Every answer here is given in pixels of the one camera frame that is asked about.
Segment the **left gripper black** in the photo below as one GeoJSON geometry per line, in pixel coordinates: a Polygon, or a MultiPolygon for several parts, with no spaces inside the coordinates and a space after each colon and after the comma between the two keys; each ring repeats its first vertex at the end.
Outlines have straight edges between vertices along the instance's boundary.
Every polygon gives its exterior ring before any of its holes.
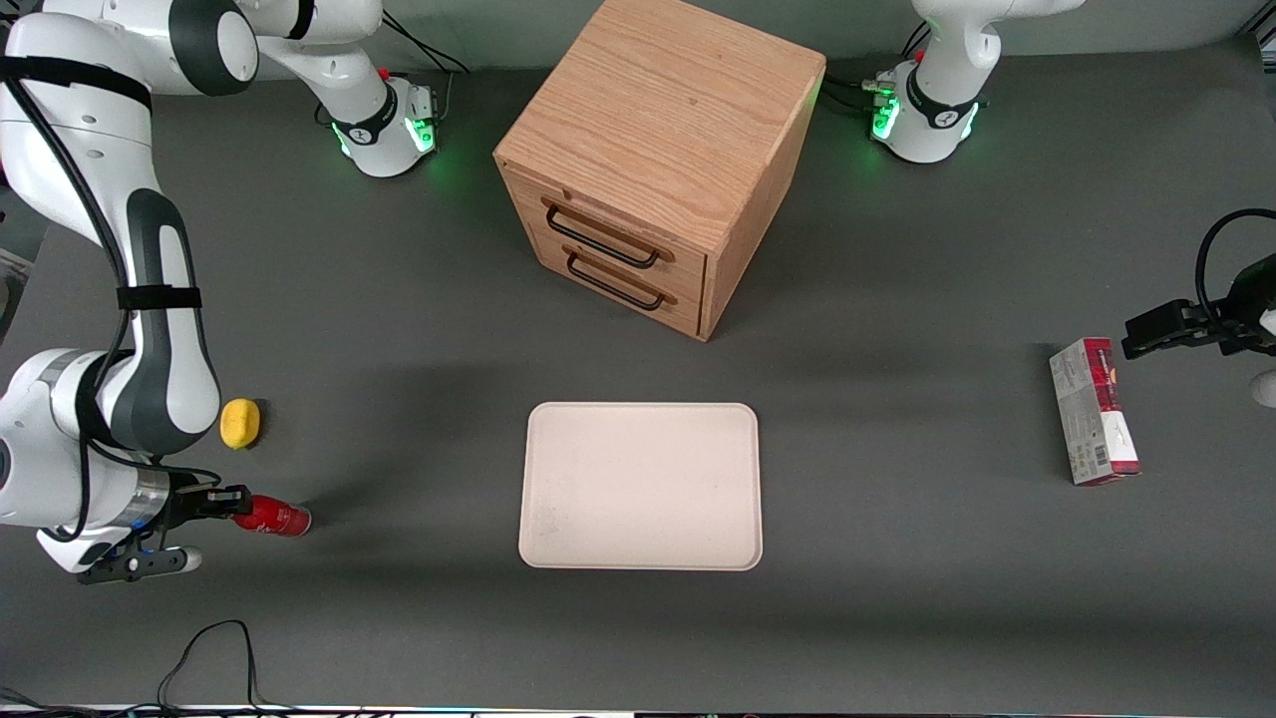
{"type": "MultiPolygon", "coordinates": [[[[1203,344],[1220,346],[1222,355],[1242,351],[1275,355],[1275,255],[1242,269],[1224,298],[1208,298],[1206,258],[1196,259],[1193,282],[1205,318],[1203,344]]],[[[1128,337],[1122,341],[1122,355],[1128,362],[1174,346],[1174,341],[1192,335],[1194,304],[1174,298],[1136,315],[1128,321],[1128,337]]]]}

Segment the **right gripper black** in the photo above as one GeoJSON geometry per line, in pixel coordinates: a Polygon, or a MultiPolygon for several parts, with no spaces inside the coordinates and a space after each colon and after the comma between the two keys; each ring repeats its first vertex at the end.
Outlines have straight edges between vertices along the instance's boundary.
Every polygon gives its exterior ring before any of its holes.
{"type": "Polygon", "coordinates": [[[167,476],[168,495],[151,519],[151,537],[165,536],[191,520],[235,519],[251,515],[248,486],[218,487],[214,480],[197,476],[167,476]]]}

